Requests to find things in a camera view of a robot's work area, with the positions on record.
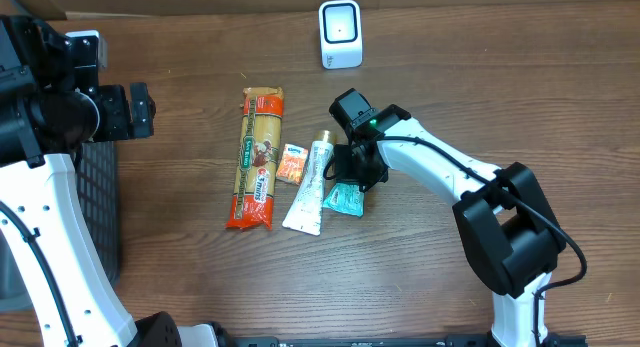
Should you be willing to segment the teal snack packet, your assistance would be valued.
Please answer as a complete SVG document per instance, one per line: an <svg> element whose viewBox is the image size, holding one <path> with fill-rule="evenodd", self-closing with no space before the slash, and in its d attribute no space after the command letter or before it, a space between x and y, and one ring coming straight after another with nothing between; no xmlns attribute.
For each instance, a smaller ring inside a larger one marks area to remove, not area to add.
<svg viewBox="0 0 640 347"><path fill-rule="evenodd" d="M364 196L358 185L336 183L323 201L323 207L356 217L364 214Z"/></svg>

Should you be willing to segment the orange tissue pack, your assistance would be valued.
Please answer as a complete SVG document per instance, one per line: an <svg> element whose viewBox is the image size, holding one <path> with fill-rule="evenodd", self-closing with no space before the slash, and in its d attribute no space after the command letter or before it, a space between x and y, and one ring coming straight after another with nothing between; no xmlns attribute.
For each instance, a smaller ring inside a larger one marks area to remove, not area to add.
<svg viewBox="0 0 640 347"><path fill-rule="evenodd" d="M303 180L308 150L293 144L285 144L276 178L286 183L299 185Z"/></svg>

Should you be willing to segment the white tube gold cap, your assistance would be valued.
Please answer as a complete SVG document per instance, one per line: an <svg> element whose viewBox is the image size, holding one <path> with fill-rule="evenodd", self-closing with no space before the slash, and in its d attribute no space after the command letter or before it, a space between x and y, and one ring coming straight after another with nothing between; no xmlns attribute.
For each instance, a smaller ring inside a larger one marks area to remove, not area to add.
<svg viewBox="0 0 640 347"><path fill-rule="evenodd" d="M316 133L311 144L304 178L283 220L284 228L313 236L320 235L324 200L324 170L333 156L335 142L335 134L329 130L321 130Z"/></svg>

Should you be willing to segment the spaghetti packet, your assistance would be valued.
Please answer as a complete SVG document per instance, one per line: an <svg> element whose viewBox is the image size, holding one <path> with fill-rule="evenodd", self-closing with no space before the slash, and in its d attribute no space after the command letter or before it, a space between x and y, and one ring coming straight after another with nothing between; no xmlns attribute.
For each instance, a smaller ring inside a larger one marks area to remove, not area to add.
<svg viewBox="0 0 640 347"><path fill-rule="evenodd" d="M284 91L247 87L228 228L272 227Z"/></svg>

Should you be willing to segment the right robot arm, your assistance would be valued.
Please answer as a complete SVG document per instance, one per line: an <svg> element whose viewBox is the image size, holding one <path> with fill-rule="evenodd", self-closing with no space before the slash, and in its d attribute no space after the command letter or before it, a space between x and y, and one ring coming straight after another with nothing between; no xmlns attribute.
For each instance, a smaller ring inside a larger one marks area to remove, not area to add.
<svg viewBox="0 0 640 347"><path fill-rule="evenodd" d="M367 192L391 170L403 172L452 208L468 264L493 293L491 346L552 344L543 287L566 242L533 172L481 162L427 132L397 105L377 110L355 89L330 115L344 130L327 179Z"/></svg>

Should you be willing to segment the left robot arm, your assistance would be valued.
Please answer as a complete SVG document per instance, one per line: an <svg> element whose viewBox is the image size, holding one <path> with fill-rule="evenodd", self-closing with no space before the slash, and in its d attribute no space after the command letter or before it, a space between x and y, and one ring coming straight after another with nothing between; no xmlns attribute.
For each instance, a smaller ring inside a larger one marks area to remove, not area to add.
<svg viewBox="0 0 640 347"><path fill-rule="evenodd" d="M95 30L61 34L25 15L1 19L1 231L48 346L199 346L210 323L165 312L135 319L117 297L82 214L76 167L86 143L150 137L147 86L102 85Z"/></svg>

